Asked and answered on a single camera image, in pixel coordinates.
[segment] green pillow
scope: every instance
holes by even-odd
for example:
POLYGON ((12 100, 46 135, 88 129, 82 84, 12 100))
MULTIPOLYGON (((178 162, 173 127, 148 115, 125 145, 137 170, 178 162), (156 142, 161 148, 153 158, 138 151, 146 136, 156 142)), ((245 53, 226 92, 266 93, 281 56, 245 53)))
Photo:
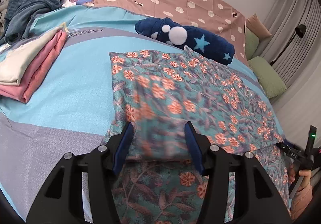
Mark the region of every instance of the green pillow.
POLYGON ((253 32, 246 28, 245 32, 245 55, 246 59, 250 60, 259 45, 260 39, 253 32))
POLYGON ((286 91, 284 82, 265 59, 259 56, 254 57, 248 61, 248 65, 257 76, 269 99, 286 91))

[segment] light blue star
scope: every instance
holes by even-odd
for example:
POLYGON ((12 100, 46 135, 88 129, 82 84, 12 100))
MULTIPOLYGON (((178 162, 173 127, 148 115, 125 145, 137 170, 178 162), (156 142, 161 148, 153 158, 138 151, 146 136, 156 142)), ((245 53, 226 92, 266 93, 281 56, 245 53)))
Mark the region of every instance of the light blue star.
POLYGON ((230 57, 230 53, 228 53, 228 54, 224 53, 224 54, 225 54, 225 57, 224 57, 223 59, 228 60, 229 58, 231 58, 231 57, 230 57))
POLYGON ((196 46, 194 47, 194 50, 200 49, 202 52, 204 52, 204 47, 210 44, 209 42, 205 41, 205 35, 203 35, 201 39, 194 39, 196 41, 196 46))

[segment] folded pink cloth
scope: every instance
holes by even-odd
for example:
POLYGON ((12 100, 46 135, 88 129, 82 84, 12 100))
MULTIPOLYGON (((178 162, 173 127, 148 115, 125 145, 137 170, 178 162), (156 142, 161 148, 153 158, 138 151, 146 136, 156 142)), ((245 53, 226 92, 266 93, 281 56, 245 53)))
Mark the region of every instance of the folded pink cloth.
POLYGON ((26 69, 20 85, 0 85, 0 95, 27 103, 39 88, 52 63, 58 57, 67 38, 67 33, 58 31, 55 36, 40 50, 26 69))

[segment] gray curtain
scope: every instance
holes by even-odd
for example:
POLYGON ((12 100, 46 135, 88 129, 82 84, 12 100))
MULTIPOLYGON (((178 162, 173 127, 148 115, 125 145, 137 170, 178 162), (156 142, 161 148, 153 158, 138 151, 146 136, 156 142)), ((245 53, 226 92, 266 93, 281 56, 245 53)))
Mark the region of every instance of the gray curtain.
POLYGON ((321 6, 317 0, 276 0, 264 21, 272 37, 260 42, 255 56, 272 61, 285 47, 299 24, 307 31, 301 39, 296 36, 286 51, 273 65, 287 87, 302 73, 314 55, 317 32, 321 24, 321 6))

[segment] finger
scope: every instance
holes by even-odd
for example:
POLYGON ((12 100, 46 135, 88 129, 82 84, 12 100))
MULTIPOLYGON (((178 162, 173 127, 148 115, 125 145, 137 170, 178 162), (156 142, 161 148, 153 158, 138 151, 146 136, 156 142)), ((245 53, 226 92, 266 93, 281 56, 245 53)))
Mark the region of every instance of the finger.
POLYGON ((299 175, 302 177, 309 177, 311 178, 312 171, 311 170, 302 170, 299 171, 299 175))
POLYGON ((294 171, 294 169, 290 169, 289 171, 288 171, 288 175, 289 176, 295 176, 295 171, 294 171))
POLYGON ((295 181, 295 177, 294 177, 294 176, 289 176, 289 177, 288 177, 288 180, 289 180, 290 182, 294 182, 294 181, 295 181))

